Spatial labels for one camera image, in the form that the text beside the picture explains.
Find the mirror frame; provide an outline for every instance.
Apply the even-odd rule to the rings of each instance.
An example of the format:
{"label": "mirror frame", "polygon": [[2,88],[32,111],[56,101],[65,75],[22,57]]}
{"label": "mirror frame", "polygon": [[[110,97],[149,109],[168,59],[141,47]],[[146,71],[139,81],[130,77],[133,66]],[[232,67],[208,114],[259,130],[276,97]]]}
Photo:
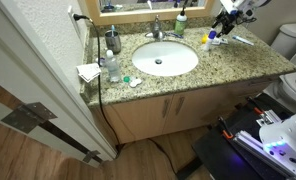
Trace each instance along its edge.
{"label": "mirror frame", "polygon": [[[187,17],[205,17],[211,13],[215,0],[205,0],[204,7],[189,7],[185,10]],[[147,12],[114,12],[101,13],[98,0],[85,0],[90,18],[96,25],[126,24],[135,22],[153,21],[158,14],[160,20],[174,20],[180,13],[181,8],[161,9]]]}

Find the cable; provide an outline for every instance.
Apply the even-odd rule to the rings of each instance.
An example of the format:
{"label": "cable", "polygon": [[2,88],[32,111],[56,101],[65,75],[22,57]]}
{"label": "cable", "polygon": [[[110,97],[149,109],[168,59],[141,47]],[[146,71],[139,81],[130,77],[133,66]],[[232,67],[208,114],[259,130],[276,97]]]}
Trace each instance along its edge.
{"label": "cable", "polygon": [[168,159],[168,161],[170,163],[170,166],[171,166],[172,171],[174,172],[174,174],[176,174],[176,171],[174,169],[174,166],[172,165],[171,160],[170,160],[168,154],[166,153],[166,151],[156,141],[154,141],[154,140],[152,140],[150,138],[148,138],[148,140],[150,140],[151,142],[153,142],[156,145],[156,147],[159,149],[159,151],[161,151],[162,153],[164,153],[166,155],[166,157],[167,157],[167,159]]}
{"label": "cable", "polygon": [[[73,18],[75,21],[78,21],[80,19],[87,19],[88,21],[91,22],[91,24],[93,25],[93,27],[95,28],[95,32],[97,35],[97,44],[98,44],[98,66],[100,67],[100,39],[99,39],[99,31],[95,25],[95,23],[93,22],[92,19],[90,19],[89,17],[85,16],[85,15],[78,15],[78,14],[73,14]],[[117,136],[116,131],[114,130],[114,128],[111,126],[111,124],[109,123],[109,121],[107,120],[107,117],[105,115],[105,112],[103,110],[103,106],[102,106],[102,99],[101,99],[101,79],[100,79],[100,74],[98,75],[98,98],[99,98],[99,106],[100,106],[100,110],[101,110],[101,114],[104,117],[106,123],[108,124],[108,126],[110,127],[110,129],[112,130],[112,132],[114,133],[116,139],[117,139],[117,145],[116,145],[116,149],[117,149],[117,155],[115,157],[115,159],[117,159],[121,153],[122,148],[124,147],[124,145],[120,144],[120,140]]]}

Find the cup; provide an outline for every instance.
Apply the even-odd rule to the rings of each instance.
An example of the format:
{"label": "cup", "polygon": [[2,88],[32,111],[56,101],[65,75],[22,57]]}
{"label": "cup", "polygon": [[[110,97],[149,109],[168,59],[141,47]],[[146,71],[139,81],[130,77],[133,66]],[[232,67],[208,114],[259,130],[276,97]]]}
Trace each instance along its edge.
{"label": "cup", "polygon": [[112,50],[114,54],[117,54],[121,51],[121,42],[119,33],[117,31],[107,31],[105,33],[106,45],[109,50]]}

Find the toilet tank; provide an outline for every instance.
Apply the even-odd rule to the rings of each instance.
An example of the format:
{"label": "toilet tank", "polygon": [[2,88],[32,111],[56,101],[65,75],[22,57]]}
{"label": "toilet tank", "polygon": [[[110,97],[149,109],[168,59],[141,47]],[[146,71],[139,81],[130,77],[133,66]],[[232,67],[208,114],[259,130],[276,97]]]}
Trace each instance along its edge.
{"label": "toilet tank", "polygon": [[271,47],[290,60],[296,54],[296,24],[284,24]]}

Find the sink drain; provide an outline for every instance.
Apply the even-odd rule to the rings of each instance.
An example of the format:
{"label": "sink drain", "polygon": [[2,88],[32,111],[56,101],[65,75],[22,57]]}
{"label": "sink drain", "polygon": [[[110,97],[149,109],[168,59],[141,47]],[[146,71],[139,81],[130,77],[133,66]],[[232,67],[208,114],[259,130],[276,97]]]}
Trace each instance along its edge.
{"label": "sink drain", "polygon": [[156,64],[161,64],[161,63],[162,63],[162,60],[161,60],[161,59],[156,59],[156,60],[155,60],[155,63],[156,63]]}

